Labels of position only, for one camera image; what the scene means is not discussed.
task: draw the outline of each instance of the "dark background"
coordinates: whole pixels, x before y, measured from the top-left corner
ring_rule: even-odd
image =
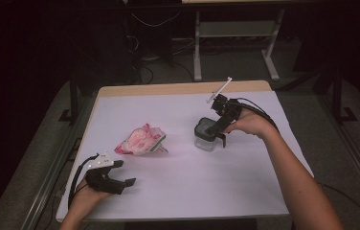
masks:
[[[70,77],[83,82],[81,88],[88,92],[103,84],[136,81],[130,67],[137,60],[126,50],[123,17],[116,13],[60,11],[59,4],[44,0],[0,1],[0,197],[52,99]],[[167,15],[141,14],[150,22]],[[136,30],[146,46],[170,61],[168,38],[192,36],[193,20],[191,11],[182,11],[162,28],[150,29],[136,23],[126,28]],[[279,39],[294,37],[304,42],[297,71],[332,63],[360,90],[360,4],[290,7]],[[115,64],[106,67],[104,63],[111,60]]]

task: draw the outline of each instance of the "pink and white plastic bag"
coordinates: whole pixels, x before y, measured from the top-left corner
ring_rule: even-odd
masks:
[[[167,151],[162,147],[162,141],[165,138],[166,133],[159,127],[150,127],[149,124],[145,124],[133,130],[132,133],[115,148],[115,152],[144,155],[156,150]]]

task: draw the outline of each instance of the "gray floor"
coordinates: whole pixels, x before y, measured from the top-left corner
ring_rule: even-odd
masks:
[[[303,73],[293,73],[300,42],[278,42],[273,60],[281,80],[269,79],[260,49],[263,43],[246,41],[243,48],[217,55],[203,55],[203,81],[224,81],[227,77],[238,80],[266,80],[272,88],[283,86]],[[192,55],[180,54],[174,61],[181,63],[192,73]],[[153,72],[151,83],[191,82],[188,71],[175,64],[169,66],[162,61],[146,65]],[[144,81],[151,72],[142,70]],[[324,97],[311,91],[314,80],[310,80],[289,92],[278,93],[281,105],[289,119],[291,128],[298,139],[304,156],[316,179],[348,194],[360,203],[360,173],[343,137],[348,134],[360,152],[360,94],[352,85],[344,82],[343,106],[350,107],[357,122],[347,122],[338,126],[329,113],[330,93]],[[15,172],[11,183],[0,200],[0,229],[57,229],[56,209],[60,202],[60,190],[67,181],[72,162],[67,162],[59,173],[50,171],[59,154],[67,155],[74,141],[82,136],[94,103],[94,97],[80,97],[79,120],[73,125],[59,122],[62,111],[69,108],[69,85],[64,85],[33,138],[23,160]],[[43,188],[49,178],[55,175],[54,187]],[[360,229],[360,209],[342,195],[326,189],[346,229]],[[258,218],[259,229],[290,229],[290,217]],[[85,223],[85,229],[124,229],[124,223]]]

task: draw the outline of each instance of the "white tabletop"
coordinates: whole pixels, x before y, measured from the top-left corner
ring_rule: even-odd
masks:
[[[108,94],[99,94],[93,108],[56,219],[63,220],[67,213],[69,188],[78,166],[89,156],[105,151],[114,160],[124,161],[121,168],[111,170],[111,178],[137,180],[121,195],[101,203],[88,219],[214,219],[288,214],[266,148],[258,137],[234,131],[227,135],[225,149],[220,143],[212,152],[194,146],[193,129],[199,119],[219,118],[206,103],[211,94],[105,95]],[[264,109],[311,172],[275,92],[223,95],[249,99]],[[134,156],[114,152],[133,129],[145,123],[167,134],[163,146],[169,153]]]

